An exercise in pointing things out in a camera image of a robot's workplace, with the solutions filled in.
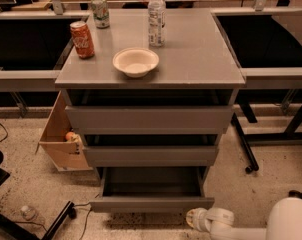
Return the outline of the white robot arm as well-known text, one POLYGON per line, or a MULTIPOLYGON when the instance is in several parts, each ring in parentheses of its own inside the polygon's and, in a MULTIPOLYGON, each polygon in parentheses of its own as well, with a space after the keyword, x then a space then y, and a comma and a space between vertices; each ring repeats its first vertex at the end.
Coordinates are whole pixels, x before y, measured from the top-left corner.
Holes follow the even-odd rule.
POLYGON ((302 199, 278 201, 265 228, 236 228, 234 213, 222 208, 196 208, 187 212, 188 225, 207 232, 211 240, 302 240, 302 199))

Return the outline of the yellow white gripper body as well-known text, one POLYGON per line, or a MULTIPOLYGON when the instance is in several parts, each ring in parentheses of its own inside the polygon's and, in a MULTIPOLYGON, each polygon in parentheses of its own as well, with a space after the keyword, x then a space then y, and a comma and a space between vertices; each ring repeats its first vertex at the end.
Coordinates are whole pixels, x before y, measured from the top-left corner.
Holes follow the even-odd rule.
POLYGON ((204 208, 189 210, 186 214, 186 222, 191 228, 199 232, 207 232, 206 215, 207 210, 204 208))

